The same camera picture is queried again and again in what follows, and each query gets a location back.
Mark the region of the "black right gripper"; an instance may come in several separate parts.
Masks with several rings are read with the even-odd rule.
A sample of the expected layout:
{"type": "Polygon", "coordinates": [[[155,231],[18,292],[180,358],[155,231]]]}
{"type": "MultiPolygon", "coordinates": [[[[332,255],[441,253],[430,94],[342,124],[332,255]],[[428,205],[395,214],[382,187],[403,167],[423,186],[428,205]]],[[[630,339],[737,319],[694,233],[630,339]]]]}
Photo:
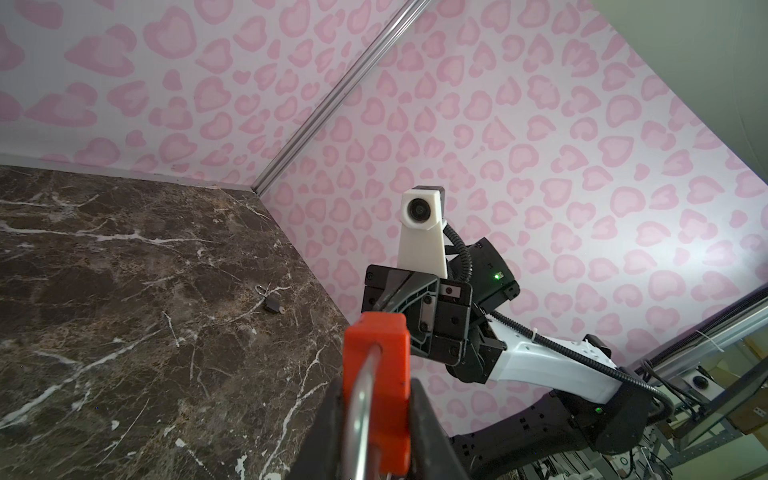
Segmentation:
{"type": "MultiPolygon", "coordinates": [[[[472,287],[468,283],[393,267],[370,265],[361,310],[405,316],[411,354],[457,365],[466,353],[472,287]]],[[[410,381],[410,479],[468,480],[418,379],[410,381]]],[[[328,386],[287,480],[339,479],[344,429],[343,381],[328,386]]]]}

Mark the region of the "small black key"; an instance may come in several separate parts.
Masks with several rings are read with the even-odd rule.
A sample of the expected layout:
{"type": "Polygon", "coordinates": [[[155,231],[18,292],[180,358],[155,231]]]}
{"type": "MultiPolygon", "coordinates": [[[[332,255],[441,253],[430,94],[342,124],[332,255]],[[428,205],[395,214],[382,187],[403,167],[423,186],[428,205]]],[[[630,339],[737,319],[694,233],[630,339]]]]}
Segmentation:
{"type": "Polygon", "coordinates": [[[285,287],[264,287],[256,285],[255,292],[260,297],[258,306],[270,314],[283,314],[285,308],[282,306],[280,300],[280,292],[283,290],[285,290],[285,287]]]}

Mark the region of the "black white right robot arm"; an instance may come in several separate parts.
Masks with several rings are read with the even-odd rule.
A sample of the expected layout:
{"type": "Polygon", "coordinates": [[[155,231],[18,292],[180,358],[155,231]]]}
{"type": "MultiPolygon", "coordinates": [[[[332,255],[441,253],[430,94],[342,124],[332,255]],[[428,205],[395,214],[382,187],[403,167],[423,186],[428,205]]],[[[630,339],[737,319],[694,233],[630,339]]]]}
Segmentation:
{"type": "Polygon", "coordinates": [[[490,426],[430,437],[459,478],[493,479],[569,451],[625,453],[646,427],[671,415],[671,400],[617,366],[599,338],[552,339],[502,314],[501,305],[521,289],[487,239],[453,239],[445,265],[445,277],[370,265],[363,310],[403,315],[412,354],[443,364],[461,382],[545,389],[535,403],[490,426]]]}

